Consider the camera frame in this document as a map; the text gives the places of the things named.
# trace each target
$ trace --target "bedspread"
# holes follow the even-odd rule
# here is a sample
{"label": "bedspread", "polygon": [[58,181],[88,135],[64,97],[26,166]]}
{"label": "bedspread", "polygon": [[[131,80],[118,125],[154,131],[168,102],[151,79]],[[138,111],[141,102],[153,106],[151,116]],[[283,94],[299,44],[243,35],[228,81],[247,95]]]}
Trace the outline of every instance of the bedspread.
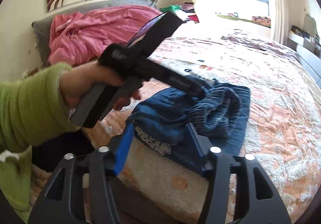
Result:
{"label": "bedspread", "polygon": [[[237,42],[230,36],[217,40],[171,37],[150,58],[183,75],[216,78],[251,89],[250,118],[240,155],[256,155],[294,222],[321,183],[321,91],[291,50],[275,42],[270,49],[256,49],[246,44],[248,37],[238,37]],[[151,80],[142,88],[142,99],[166,87]],[[95,147],[108,144],[123,131],[136,104],[112,111],[93,129],[86,129]],[[177,220],[197,223],[208,182],[136,138],[119,178]],[[231,178],[227,222],[232,221],[235,192]]]}

